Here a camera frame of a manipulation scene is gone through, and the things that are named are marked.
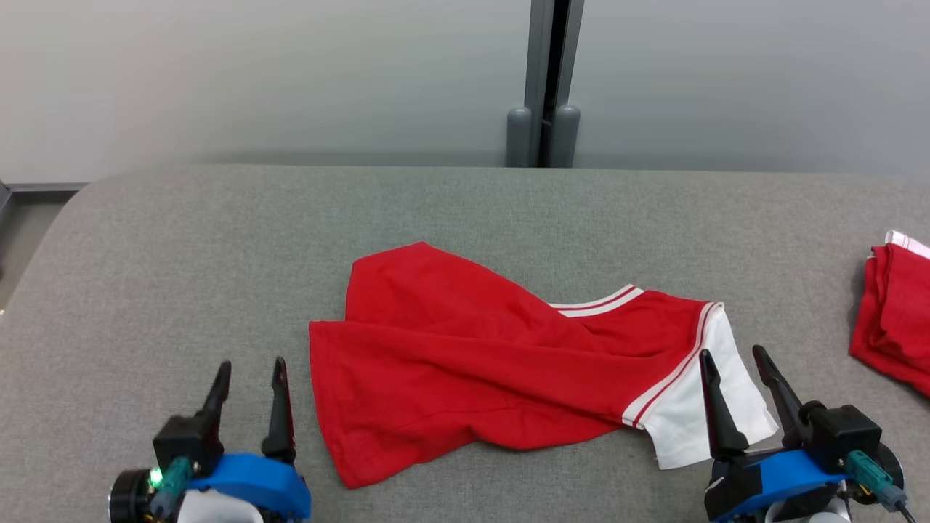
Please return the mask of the red shirt white trim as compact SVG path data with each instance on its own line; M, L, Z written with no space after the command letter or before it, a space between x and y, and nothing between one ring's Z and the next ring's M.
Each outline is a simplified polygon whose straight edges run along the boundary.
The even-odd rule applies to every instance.
M724 305L625 285L551 304L427 243L352 265L342 321L309 324L317 420L359 489L465 445L511 450L646 431L662 470L710 459L698 357L737 429L777 433Z

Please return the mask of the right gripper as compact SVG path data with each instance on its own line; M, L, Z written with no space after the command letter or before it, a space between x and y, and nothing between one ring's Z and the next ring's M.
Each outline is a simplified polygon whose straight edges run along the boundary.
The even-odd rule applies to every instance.
M782 444L803 444L805 438L804 423L800 418L801 402L791 385L778 370L777 365L761 345L754 345L753 359L763 385L770 390L782 428ZM700 351L700 378L706 424L708 432L708 449L714 460L738 460L748 449L748 440L735 426L734 419L727 407L721 391L721 374L716 367L708 349ZM900 461L884 444L873 454L866 453L877 461L879 466L891 477L894 484L905 491L905 479ZM848 495L860 504L879 503L864 487L848 480Z

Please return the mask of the red shorts white stripe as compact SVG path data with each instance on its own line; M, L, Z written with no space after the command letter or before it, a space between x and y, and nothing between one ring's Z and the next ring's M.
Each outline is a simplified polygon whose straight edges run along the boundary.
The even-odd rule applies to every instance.
M850 355L930 400L930 247L888 231L864 284Z

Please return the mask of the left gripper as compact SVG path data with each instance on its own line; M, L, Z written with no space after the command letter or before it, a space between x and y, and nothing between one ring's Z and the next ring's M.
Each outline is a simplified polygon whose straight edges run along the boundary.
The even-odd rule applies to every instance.
M222 419L232 377L232 363L222 361L214 377L203 406L196 417L206 427L218 428ZM288 383L288 366L283 357L275 358L272 380L272 408L266 437L262 440L265 458L282 463L293 463L296 459L296 438ZM153 468L129 469L121 472L114 480L109 495L110 523L157 523L150 510L154 497Z

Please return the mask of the grey metal partition post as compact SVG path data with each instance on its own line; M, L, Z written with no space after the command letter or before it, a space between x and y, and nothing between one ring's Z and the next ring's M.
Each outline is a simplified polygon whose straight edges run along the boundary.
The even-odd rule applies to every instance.
M530 0L522 106L531 109L530 166L549 166L554 110L569 102L585 0Z

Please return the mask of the grey cylindrical post foot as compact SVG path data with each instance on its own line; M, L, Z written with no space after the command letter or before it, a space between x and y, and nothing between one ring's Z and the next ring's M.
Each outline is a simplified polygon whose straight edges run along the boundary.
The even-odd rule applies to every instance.
M581 122L581 111L572 104L564 104L554 110L549 129L549 166L551 168L572 168L579 122Z
M507 168L528 168L530 166L532 129L531 109L522 106L509 110L506 119L505 165Z

